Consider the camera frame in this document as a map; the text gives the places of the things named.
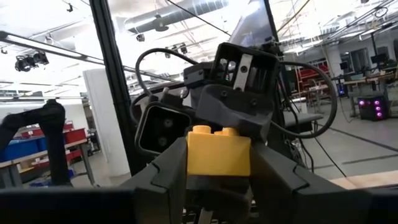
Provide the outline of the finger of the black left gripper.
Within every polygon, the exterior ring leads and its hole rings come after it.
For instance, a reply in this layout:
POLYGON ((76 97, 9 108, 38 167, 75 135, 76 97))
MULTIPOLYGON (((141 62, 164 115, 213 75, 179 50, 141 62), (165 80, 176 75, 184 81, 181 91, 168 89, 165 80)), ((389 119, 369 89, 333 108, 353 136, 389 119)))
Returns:
POLYGON ((266 141, 273 111, 274 103, 265 95, 212 84, 202 89, 195 116, 266 141))

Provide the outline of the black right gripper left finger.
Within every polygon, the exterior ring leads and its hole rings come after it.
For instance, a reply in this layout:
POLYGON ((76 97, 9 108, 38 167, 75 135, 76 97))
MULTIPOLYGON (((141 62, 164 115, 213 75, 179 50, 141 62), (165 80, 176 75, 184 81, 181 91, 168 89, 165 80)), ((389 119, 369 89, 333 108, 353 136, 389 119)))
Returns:
POLYGON ((181 223, 187 141, 178 138, 117 187, 1 191, 1 223, 181 223))

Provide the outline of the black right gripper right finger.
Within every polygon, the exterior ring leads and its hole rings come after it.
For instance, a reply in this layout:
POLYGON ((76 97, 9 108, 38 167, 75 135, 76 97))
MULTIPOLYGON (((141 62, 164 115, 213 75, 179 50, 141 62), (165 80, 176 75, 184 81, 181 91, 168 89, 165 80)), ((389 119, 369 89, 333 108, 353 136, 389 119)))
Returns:
POLYGON ((262 143, 250 152, 261 223, 397 223, 397 189, 348 190, 262 143))

